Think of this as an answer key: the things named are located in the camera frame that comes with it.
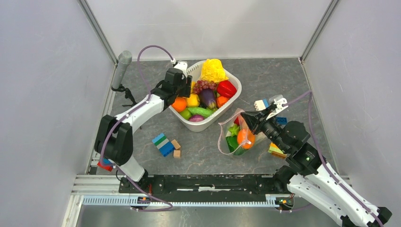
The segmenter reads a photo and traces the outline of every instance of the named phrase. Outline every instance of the transparent bag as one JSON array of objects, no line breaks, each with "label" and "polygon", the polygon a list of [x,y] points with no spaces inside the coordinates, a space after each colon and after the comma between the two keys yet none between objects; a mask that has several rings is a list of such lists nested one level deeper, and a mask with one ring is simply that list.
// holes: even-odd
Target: transparent bag
[{"label": "transparent bag", "polygon": [[242,155],[257,143],[266,139],[263,133],[253,135],[246,122],[241,116],[244,112],[237,109],[233,116],[220,125],[220,136],[218,138],[218,150],[225,155]]}]

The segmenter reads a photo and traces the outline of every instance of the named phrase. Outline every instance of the orange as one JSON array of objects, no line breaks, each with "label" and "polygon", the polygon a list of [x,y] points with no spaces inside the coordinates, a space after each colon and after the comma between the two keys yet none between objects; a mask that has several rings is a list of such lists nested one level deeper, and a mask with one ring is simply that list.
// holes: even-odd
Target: orange
[{"label": "orange", "polygon": [[244,148],[244,149],[249,149],[249,148],[253,147],[253,144],[255,143],[255,135],[253,135],[249,129],[241,129],[238,132],[238,136],[237,136],[238,144],[241,144],[244,140],[246,141],[247,139],[248,139],[248,141],[251,142],[251,144],[245,143],[244,145],[242,145],[242,148]]},{"label": "orange", "polygon": [[187,102],[183,97],[177,97],[171,105],[177,112],[182,112],[187,108]]}]

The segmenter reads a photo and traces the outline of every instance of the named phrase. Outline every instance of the white panel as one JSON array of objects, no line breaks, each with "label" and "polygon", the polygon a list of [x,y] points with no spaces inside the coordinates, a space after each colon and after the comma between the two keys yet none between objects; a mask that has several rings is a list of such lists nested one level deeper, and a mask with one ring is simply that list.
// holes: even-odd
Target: white panel
[{"label": "white panel", "polygon": [[0,18],[0,223],[60,226],[113,65],[75,0],[3,0]]},{"label": "white panel", "polygon": [[306,60],[340,171],[399,226],[401,2],[341,1]]},{"label": "white panel", "polygon": [[[330,0],[88,0],[114,52],[180,59],[299,57]],[[144,59],[166,59],[150,50]]]}]

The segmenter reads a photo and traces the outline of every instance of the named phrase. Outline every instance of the microphone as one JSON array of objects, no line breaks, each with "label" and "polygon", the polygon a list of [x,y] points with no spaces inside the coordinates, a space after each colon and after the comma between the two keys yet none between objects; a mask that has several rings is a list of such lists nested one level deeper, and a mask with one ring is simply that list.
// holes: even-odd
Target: microphone
[{"label": "microphone", "polygon": [[117,90],[120,87],[122,78],[125,71],[132,62],[132,54],[129,51],[123,51],[118,56],[117,69],[115,71],[114,79],[112,82],[112,90]]}]

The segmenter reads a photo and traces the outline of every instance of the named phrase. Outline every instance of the laundry basket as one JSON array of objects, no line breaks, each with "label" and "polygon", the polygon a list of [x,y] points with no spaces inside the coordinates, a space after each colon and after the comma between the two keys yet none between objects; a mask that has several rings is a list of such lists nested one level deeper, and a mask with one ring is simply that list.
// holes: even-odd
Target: laundry basket
[{"label": "laundry basket", "polygon": [[[188,75],[192,76],[192,81],[198,81],[199,77],[201,77],[202,66],[205,61],[200,61],[187,69]],[[221,117],[232,105],[233,102],[239,97],[241,94],[242,86],[241,82],[231,73],[224,69],[226,72],[226,76],[228,80],[237,88],[237,93],[226,102],[221,108],[219,108],[216,112],[214,112],[210,117],[206,118],[201,122],[190,122],[184,119],[172,106],[170,106],[170,110],[174,113],[174,115],[180,119],[180,121],[191,131],[199,132],[205,130],[209,127],[217,118]]]}]

